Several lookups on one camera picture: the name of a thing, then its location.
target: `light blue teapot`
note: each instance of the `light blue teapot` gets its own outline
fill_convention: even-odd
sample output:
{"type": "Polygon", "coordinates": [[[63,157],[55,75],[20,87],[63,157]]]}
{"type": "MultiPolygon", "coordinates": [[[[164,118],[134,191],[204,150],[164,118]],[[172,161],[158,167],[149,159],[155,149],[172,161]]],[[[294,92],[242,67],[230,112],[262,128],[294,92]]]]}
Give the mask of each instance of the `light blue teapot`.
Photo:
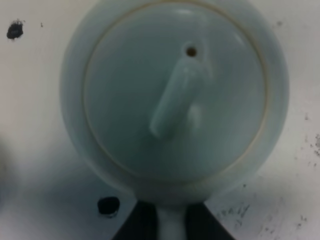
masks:
{"type": "Polygon", "coordinates": [[[277,40],[244,0],[103,0],[66,50],[60,99],[88,165],[160,206],[170,240],[186,238],[182,218],[168,233],[163,213],[183,216],[267,159],[288,84],[277,40]]]}

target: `white table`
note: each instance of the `white table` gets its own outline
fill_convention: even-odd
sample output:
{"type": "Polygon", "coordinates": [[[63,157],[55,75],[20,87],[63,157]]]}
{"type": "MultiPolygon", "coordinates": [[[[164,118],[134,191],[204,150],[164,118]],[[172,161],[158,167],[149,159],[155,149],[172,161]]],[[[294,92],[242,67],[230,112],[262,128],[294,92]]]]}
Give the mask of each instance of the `white table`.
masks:
{"type": "MultiPolygon", "coordinates": [[[[107,240],[135,204],[79,160],[59,108],[64,50],[97,1],[0,1],[0,148],[7,152],[3,157],[0,151],[0,158],[9,163],[8,172],[13,171],[11,197],[0,208],[1,240],[107,240]],[[24,34],[12,42],[6,33],[17,18],[25,21],[24,34]],[[98,216],[97,200],[111,195],[121,200],[118,216],[98,216]]],[[[264,166],[207,205],[239,240],[317,240],[320,1],[251,1],[273,26],[287,59],[288,117],[264,166]]]]}

